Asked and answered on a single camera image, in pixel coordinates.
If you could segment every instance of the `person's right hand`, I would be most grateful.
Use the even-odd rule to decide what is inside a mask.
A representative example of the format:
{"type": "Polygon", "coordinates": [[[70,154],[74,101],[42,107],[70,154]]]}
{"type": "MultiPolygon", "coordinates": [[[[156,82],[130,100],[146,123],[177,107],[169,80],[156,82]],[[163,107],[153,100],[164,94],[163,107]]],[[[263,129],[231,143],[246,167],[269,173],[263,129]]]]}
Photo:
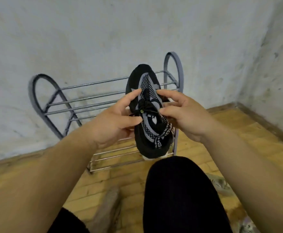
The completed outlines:
{"type": "Polygon", "coordinates": [[[201,138],[212,132],[218,122],[192,98],[170,90],[157,90],[157,93],[174,102],[164,103],[160,114],[172,118],[173,126],[182,130],[191,140],[201,142],[201,138]]]}

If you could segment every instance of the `metal shoe rack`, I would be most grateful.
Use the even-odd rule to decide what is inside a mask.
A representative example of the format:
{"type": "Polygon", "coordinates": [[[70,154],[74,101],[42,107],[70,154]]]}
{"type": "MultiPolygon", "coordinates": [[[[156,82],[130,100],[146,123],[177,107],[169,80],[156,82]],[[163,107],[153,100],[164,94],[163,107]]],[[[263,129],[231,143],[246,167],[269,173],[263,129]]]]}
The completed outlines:
{"type": "MultiPolygon", "coordinates": [[[[175,52],[168,52],[166,54],[165,59],[164,59],[163,70],[155,72],[155,74],[160,74],[160,73],[163,73],[163,83],[161,84],[161,87],[163,87],[164,89],[167,89],[168,85],[175,85],[176,88],[174,88],[173,90],[177,90],[177,91],[180,91],[180,92],[183,91],[184,74],[183,74],[182,64],[180,62],[178,55],[175,52]],[[178,72],[178,80],[176,80],[175,77],[168,71],[168,60],[169,60],[170,57],[173,58],[174,61],[175,61],[177,72],[178,72]]],[[[114,78],[114,79],[109,79],[109,80],[100,81],[100,82],[86,83],[86,84],[82,84],[82,85],[69,86],[69,87],[61,88],[50,76],[47,76],[45,74],[38,74],[36,76],[33,76],[31,78],[31,80],[29,81],[28,93],[29,93],[29,97],[30,97],[30,100],[31,100],[31,104],[32,104],[33,108],[35,109],[35,111],[43,119],[43,121],[47,124],[47,126],[51,129],[51,131],[59,139],[62,139],[63,137],[65,137],[68,134],[68,131],[69,131],[71,124],[73,122],[77,123],[78,126],[82,126],[82,122],[83,122],[82,120],[86,120],[86,119],[88,120],[88,119],[94,118],[96,116],[96,115],[83,116],[82,113],[85,113],[85,112],[89,113],[89,112],[96,111],[96,110],[106,109],[106,108],[112,106],[114,103],[116,103],[117,100],[104,101],[104,102],[99,102],[99,103],[92,103],[92,104],[77,106],[77,107],[74,107],[71,104],[73,104],[74,102],[86,101],[86,100],[91,100],[91,99],[96,99],[96,98],[104,98],[104,97],[118,95],[118,94],[125,94],[125,91],[118,91],[118,92],[106,93],[106,94],[101,94],[101,95],[96,95],[96,96],[91,96],[91,97],[76,98],[76,99],[68,100],[67,97],[64,94],[64,91],[67,91],[67,90],[70,90],[70,89],[75,89],[75,88],[80,88],[80,87],[100,85],[102,83],[114,82],[114,81],[118,81],[118,80],[125,80],[125,79],[128,79],[128,78],[129,77],[114,78]],[[37,96],[36,96],[37,81],[41,78],[50,82],[55,89],[54,93],[49,98],[48,102],[46,103],[46,105],[43,108],[40,106],[38,99],[37,99],[37,96]],[[54,100],[57,97],[60,97],[61,101],[55,103],[54,100]],[[59,106],[59,105],[65,105],[66,109],[53,110],[53,111],[49,110],[51,107],[59,106]],[[58,127],[56,125],[54,125],[54,123],[50,120],[49,116],[54,115],[54,114],[60,114],[60,113],[63,114],[63,113],[67,113],[67,112],[69,113],[69,118],[68,118],[68,121],[66,123],[66,127],[64,129],[64,132],[61,133],[59,131],[58,127]]],[[[169,152],[169,155],[176,155],[178,129],[174,129],[173,135],[174,135],[174,142],[173,142],[172,147],[170,149],[171,152],[169,152]]],[[[117,164],[114,164],[114,165],[104,166],[104,167],[100,167],[100,168],[95,168],[95,166],[93,165],[94,162],[98,162],[98,161],[101,161],[101,160],[107,160],[107,159],[111,159],[111,158],[121,157],[121,156],[124,156],[124,155],[138,153],[138,150],[136,150],[134,152],[126,153],[126,150],[134,148],[134,147],[136,147],[136,145],[133,145],[133,146],[131,145],[131,146],[123,147],[123,148],[120,148],[120,149],[114,149],[114,150],[109,150],[109,151],[94,154],[92,160],[90,161],[89,165],[87,166],[87,171],[90,174],[92,174],[94,171],[104,170],[104,169],[113,168],[113,167],[116,167],[116,166],[122,166],[122,165],[127,165],[127,164],[131,164],[131,163],[143,161],[143,159],[139,159],[139,160],[134,160],[134,161],[117,163],[117,164]],[[108,156],[108,157],[100,158],[100,155],[105,156],[108,153],[112,154],[113,152],[118,152],[120,150],[123,150],[123,154],[118,154],[118,155],[115,155],[115,156],[108,156]]]]}

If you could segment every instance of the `person's right arm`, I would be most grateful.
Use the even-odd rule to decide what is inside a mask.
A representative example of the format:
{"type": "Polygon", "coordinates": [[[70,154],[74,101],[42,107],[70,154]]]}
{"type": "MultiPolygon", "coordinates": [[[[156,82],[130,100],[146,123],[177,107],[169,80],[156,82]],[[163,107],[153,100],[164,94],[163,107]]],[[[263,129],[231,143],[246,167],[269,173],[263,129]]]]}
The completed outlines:
{"type": "Polygon", "coordinates": [[[182,93],[157,90],[175,102],[160,110],[174,125],[207,148],[248,215],[261,232],[283,232],[283,171],[182,93]]]}

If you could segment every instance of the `wooden floor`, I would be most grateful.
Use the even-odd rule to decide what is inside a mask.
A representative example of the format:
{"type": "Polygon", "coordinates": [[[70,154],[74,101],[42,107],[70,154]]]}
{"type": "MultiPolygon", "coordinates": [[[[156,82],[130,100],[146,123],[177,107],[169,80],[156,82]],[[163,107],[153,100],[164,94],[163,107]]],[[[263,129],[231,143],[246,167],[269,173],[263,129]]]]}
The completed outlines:
{"type": "MultiPolygon", "coordinates": [[[[275,162],[283,169],[283,143],[275,135],[254,122],[239,109],[217,112],[213,116],[221,123],[233,129],[261,155],[275,162]]],[[[122,143],[110,149],[125,145],[127,144],[122,143]]],[[[134,148],[126,150],[126,152],[132,151],[134,151],[134,148]]],[[[179,135],[177,155],[190,158],[204,172],[221,175],[205,147],[189,140],[183,133],[179,135]]],[[[25,167],[36,163],[39,157],[39,154],[35,157],[22,159],[16,157],[15,159],[11,159],[9,163],[0,164],[0,187],[7,180],[20,173],[25,167]]],[[[95,166],[101,167],[115,162],[132,161],[140,158],[140,155],[135,153],[99,161],[95,166]]],[[[153,163],[154,161],[138,162],[99,171],[91,176],[87,172],[84,172],[68,197],[64,207],[72,211],[81,220],[89,221],[95,214],[106,191],[112,186],[119,186],[122,195],[122,208],[117,233],[143,232],[142,212],[145,180],[148,170],[153,163]]],[[[240,206],[239,200],[236,197],[221,196],[221,201],[228,212],[240,206]]]]}

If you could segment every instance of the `wooden baseboard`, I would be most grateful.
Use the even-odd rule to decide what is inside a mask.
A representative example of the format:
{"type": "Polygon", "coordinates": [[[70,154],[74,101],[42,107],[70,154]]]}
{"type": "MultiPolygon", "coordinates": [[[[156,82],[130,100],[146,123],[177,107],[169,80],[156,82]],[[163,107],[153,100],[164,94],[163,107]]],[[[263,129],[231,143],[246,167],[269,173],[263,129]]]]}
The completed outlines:
{"type": "MultiPolygon", "coordinates": [[[[229,104],[226,104],[226,105],[221,105],[221,106],[209,108],[209,109],[207,109],[207,111],[209,113],[216,113],[216,112],[225,111],[225,110],[228,110],[228,109],[235,108],[235,106],[236,106],[235,103],[229,103],[229,104]]],[[[40,157],[42,155],[42,153],[43,153],[43,150],[40,150],[40,151],[37,151],[37,152],[32,152],[32,153],[28,153],[28,154],[21,154],[21,155],[14,156],[14,157],[11,157],[11,158],[2,159],[2,160],[0,160],[0,165],[9,165],[10,163],[15,162],[15,161],[19,161],[21,159],[40,157]]]]}
{"type": "Polygon", "coordinates": [[[277,136],[281,141],[283,141],[283,130],[279,129],[277,126],[271,124],[268,122],[264,117],[257,114],[256,112],[250,110],[246,106],[244,106],[242,103],[237,102],[236,106],[245,114],[247,114],[249,117],[251,117],[254,121],[262,125],[265,129],[267,129],[269,132],[277,136]]]}

